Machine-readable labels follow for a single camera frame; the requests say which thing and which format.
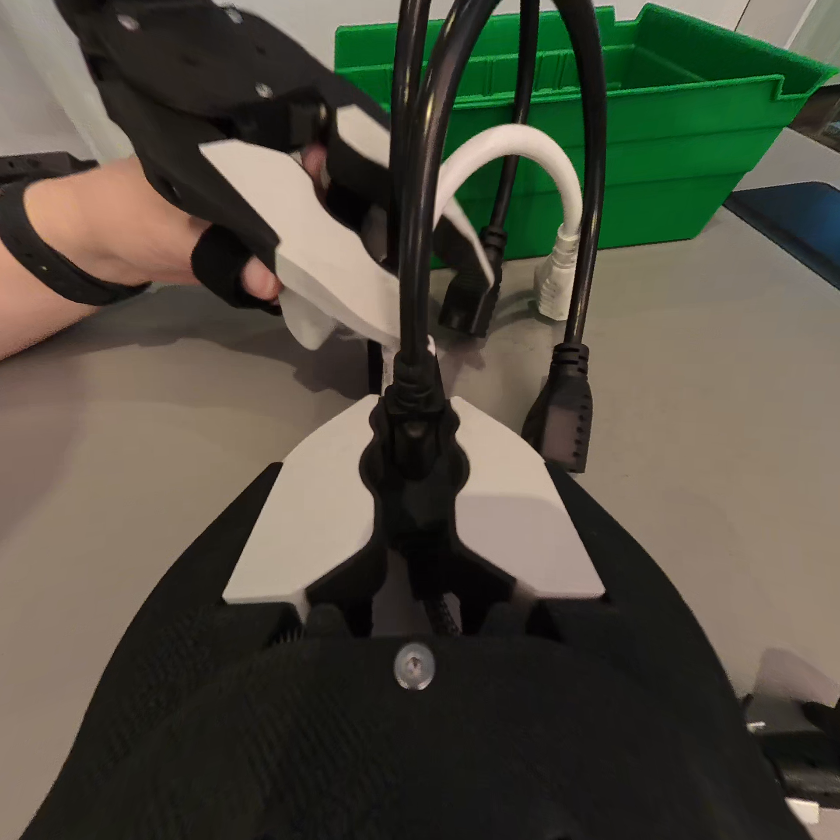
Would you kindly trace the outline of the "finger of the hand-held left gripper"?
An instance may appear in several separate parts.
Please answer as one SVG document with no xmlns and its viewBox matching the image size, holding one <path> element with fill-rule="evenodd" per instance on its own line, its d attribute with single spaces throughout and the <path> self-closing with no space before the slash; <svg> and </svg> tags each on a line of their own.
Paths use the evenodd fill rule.
<svg viewBox="0 0 840 840">
<path fill-rule="evenodd" d="M 383 170 L 381 177 L 384 183 L 385 198 L 391 199 L 393 193 L 393 176 L 390 170 L 391 141 L 390 130 L 374 120 L 371 115 L 360 107 L 340 107 L 335 113 L 335 127 L 339 139 L 351 150 L 362 157 L 362 160 L 372 163 Z M 480 241 L 466 212 L 454 197 L 444 198 L 444 175 L 438 177 L 436 194 L 435 218 L 446 219 L 455 228 L 458 235 L 468 245 L 468 252 L 474 257 L 479 272 L 486 281 L 488 289 L 495 285 L 496 276 L 487 253 Z"/>
</svg>

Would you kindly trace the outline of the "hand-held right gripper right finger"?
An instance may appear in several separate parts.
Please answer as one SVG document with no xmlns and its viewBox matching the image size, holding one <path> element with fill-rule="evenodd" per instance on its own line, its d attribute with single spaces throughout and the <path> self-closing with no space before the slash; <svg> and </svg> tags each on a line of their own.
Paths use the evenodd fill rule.
<svg viewBox="0 0 840 840">
<path fill-rule="evenodd" d="M 595 600 L 606 589 L 541 456 L 455 396 L 455 439 L 469 475 L 455 499 L 459 540 L 513 579 L 516 595 Z"/>
</svg>

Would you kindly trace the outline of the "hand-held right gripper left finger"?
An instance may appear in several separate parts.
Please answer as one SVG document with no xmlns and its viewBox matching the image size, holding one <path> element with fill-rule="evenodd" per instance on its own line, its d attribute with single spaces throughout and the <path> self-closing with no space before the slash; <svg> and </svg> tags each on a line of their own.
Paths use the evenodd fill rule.
<svg viewBox="0 0 840 840">
<path fill-rule="evenodd" d="M 226 604 L 286 603 L 307 618 L 317 604 L 382 587 L 385 543 L 360 473 L 378 401 L 364 397 L 289 453 L 225 586 Z"/>
</svg>

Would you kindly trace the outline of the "black power strip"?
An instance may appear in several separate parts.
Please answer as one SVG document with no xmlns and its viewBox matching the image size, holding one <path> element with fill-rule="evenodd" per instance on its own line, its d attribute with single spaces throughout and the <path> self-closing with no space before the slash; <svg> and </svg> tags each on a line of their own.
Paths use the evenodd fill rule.
<svg viewBox="0 0 840 840">
<path fill-rule="evenodd" d="M 464 556 L 455 498 L 469 474 L 456 443 L 458 417 L 444 394 L 434 354 L 406 368 L 398 352 L 369 342 L 369 383 L 382 384 L 371 412 L 371 443 L 360 475 L 374 499 L 374 536 L 406 562 L 413 596 L 435 601 L 455 591 Z"/>
</svg>

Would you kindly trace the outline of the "person's left forearm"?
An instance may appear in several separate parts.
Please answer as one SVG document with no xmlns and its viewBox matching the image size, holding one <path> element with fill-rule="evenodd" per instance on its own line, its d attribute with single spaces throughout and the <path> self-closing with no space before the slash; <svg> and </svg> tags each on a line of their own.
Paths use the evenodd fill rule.
<svg viewBox="0 0 840 840">
<path fill-rule="evenodd" d="M 2 252 L 2 361 L 51 338 L 97 311 L 98 308 L 93 306 L 59 296 Z"/>
</svg>

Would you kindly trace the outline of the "person's left hand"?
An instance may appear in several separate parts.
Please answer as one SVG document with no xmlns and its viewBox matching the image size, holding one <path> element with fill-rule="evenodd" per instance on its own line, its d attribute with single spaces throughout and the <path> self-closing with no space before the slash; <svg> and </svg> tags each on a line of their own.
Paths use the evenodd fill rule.
<svg viewBox="0 0 840 840">
<path fill-rule="evenodd" d="M 26 189 L 24 206 L 47 245 L 99 280 L 200 284 L 192 257 L 209 223 L 168 203 L 134 155 L 38 181 Z"/>
</svg>

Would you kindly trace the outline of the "black flat object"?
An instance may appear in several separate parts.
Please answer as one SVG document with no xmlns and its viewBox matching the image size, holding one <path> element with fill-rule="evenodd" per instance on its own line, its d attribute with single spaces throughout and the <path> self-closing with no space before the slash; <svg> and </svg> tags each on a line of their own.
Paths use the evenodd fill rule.
<svg viewBox="0 0 840 840">
<path fill-rule="evenodd" d="M 33 182 L 86 172 L 98 167 L 93 159 L 79 159 L 66 151 L 1 156 L 1 188 L 18 182 Z"/>
</svg>

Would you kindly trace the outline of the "black wristband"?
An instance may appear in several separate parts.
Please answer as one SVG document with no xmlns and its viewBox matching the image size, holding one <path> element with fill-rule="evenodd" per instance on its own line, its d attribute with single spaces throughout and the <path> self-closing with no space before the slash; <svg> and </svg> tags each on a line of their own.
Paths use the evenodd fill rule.
<svg viewBox="0 0 840 840">
<path fill-rule="evenodd" d="M 127 287 L 101 280 L 78 267 L 46 243 L 30 223 L 25 193 L 39 179 L 2 184 L 1 240 L 9 254 L 40 283 L 60 298 L 94 308 L 136 298 L 152 284 Z"/>
</svg>

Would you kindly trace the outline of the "green plastic bin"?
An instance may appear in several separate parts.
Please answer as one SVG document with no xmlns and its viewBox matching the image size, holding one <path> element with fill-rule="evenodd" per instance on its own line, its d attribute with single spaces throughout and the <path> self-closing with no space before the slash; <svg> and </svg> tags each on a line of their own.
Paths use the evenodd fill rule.
<svg viewBox="0 0 840 840">
<path fill-rule="evenodd" d="M 833 65 L 647 3 L 634 20 L 595 9 L 607 90 L 607 154 L 600 249 L 691 239 L 802 110 L 838 74 Z M 335 33 L 335 71 L 389 110 L 396 23 Z M 458 86 L 444 158 L 473 135 L 508 123 L 518 14 L 493 15 Z M 581 89 L 558 12 L 541 12 L 528 124 L 570 157 L 581 183 Z M 562 207 L 553 181 L 519 163 L 505 257 L 546 256 Z"/>
</svg>

